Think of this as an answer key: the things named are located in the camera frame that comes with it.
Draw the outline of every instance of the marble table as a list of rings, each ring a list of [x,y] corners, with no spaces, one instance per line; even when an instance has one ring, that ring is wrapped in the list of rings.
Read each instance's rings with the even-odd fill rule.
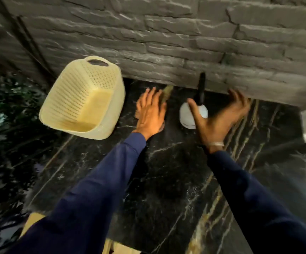
[[[135,102],[146,87],[128,81],[126,99],[113,134],[102,141],[67,136],[28,200],[29,208],[48,214],[63,194],[123,141],[137,120]],[[179,108],[195,90],[176,87],[168,101],[163,132],[147,142],[134,168],[108,237],[147,253],[251,253],[210,168],[194,130],[183,128]],[[213,115],[227,95],[206,92]],[[253,100],[247,117],[225,140],[225,149],[306,223],[306,156],[297,107]]]

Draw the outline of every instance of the basket hole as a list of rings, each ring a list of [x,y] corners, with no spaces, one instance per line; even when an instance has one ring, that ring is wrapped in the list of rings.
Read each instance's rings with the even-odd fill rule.
[[[88,62],[92,65],[108,67],[108,64],[106,62],[100,61],[98,59],[91,59]]]

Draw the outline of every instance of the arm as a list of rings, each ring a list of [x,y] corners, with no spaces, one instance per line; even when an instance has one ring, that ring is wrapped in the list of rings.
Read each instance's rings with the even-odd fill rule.
[[[37,223],[9,253],[93,253],[103,250],[112,214],[125,191],[148,138],[164,122],[166,103],[159,108],[155,88],[137,102],[136,130],[114,147],[98,166],[59,200],[52,213]]]
[[[239,91],[230,90],[230,95],[233,101],[209,119],[203,118],[194,100],[188,99],[200,138],[209,153],[208,166],[255,254],[274,251],[306,253],[306,226],[252,175],[242,170],[222,146],[217,146],[218,142],[223,142],[232,125],[246,116],[250,109],[249,100]]]
[[[212,169],[253,253],[306,253],[306,225],[224,151],[208,155]]]

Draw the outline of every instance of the person's left arm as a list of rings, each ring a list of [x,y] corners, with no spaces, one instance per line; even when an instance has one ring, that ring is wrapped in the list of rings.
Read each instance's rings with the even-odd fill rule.
[[[59,200],[53,212],[35,223],[8,253],[101,253],[112,214],[125,191],[138,156],[159,131],[166,104],[146,90],[137,103],[137,129]]]

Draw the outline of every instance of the yellow plastic basket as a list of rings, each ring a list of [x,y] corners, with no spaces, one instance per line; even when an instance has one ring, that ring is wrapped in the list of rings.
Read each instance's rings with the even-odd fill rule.
[[[48,127],[102,140],[110,136],[124,104],[120,68],[89,56],[70,62],[55,81],[39,113]]]

